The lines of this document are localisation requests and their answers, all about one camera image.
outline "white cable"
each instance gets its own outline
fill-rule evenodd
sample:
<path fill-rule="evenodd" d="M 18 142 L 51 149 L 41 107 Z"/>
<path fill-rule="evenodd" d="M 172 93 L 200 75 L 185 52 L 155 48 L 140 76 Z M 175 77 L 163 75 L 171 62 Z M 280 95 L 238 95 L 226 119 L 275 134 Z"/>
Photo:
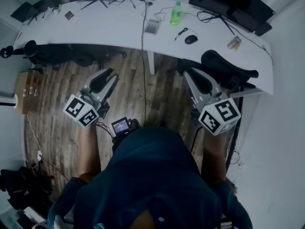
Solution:
<path fill-rule="evenodd" d="M 28 114 L 27 114 L 27 117 L 28 117 L 28 121 L 29 121 L 29 123 L 30 123 L 30 128 L 31 128 L 31 130 L 32 130 L 32 132 L 33 132 L 34 138 L 36 139 L 36 142 L 37 142 L 37 144 L 38 144 L 38 146 L 39 146 L 39 150 L 42 152 L 42 147 L 40 146 L 40 144 L 39 144 L 39 142 L 38 142 L 38 139 L 36 138 L 36 135 L 35 135 L 35 133 L 34 133 L 33 126 L 32 126 L 32 123 L 31 123 L 31 121 L 30 121 L 30 118 L 29 118 L 29 115 L 28 115 Z"/>

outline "chair backrest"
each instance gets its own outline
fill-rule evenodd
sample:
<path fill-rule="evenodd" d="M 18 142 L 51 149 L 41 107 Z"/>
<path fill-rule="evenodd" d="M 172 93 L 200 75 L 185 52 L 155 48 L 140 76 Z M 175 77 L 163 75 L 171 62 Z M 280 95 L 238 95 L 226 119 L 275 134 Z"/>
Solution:
<path fill-rule="evenodd" d="M 214 50 L 208 50 L 201 56 L 201 70 L 212 76 L 222 87 L 234 89 L 236 87 L 255 88 L 247 83 L 250 78 L 258 78 L 256 70 L 244 70 L 229 63 Z"/>

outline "small display screen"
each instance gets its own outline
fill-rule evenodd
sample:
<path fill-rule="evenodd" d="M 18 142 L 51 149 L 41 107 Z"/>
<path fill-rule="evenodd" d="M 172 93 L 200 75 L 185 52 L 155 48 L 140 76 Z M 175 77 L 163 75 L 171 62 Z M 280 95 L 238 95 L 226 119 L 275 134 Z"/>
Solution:
<path fill-rule="evenodd" d="M 129 130 L 129 126 L 126 120 L 122 120 L 118 123 L 112 124 L 112 126 L 116 134 Z"/>

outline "shirt sleeve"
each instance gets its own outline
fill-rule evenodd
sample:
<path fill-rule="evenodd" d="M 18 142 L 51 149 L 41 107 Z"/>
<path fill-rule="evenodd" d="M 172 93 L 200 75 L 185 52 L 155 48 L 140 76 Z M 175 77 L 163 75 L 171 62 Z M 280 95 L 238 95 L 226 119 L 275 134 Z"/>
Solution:
<path fill-rule="evenodd" d="M 213 187 L 213 192 L 219 198 L 223 214 L 232 221 L 233 225 L 238 229 L 253 229 L 250 217 L 238 201 L 231 187 L 223 182 Z"/>
<path fill-rule="evenodd" d="M 75 203 L 78 191 L 85 185 L 87 185 L 87 183 L 79 178 L 72 178 L 70 181 L 68 181 L 66 186 L 63 188 L 60 197 L 55 201 L 49 210 L 49 228 L 54 228 L 56 215 L 64 218 L 64 216 L 71 210 Z"/>

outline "blue shirt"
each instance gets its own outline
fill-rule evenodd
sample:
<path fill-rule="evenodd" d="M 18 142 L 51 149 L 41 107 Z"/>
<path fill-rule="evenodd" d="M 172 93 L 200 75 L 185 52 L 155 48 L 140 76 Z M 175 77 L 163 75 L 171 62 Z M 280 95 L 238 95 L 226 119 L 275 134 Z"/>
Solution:
<path fill-rule="evenodd" d="M 75 228 L 128 229 L 145 209 L 161 229 L 213 229 L 223 213 L 239 229 L 252 228 L 229 185 L 211 190 L 181 138 L 166 128 L 132 132 L 91 183 L 70 180 L 50 209 L 50 226 L 72 207 Z"/>

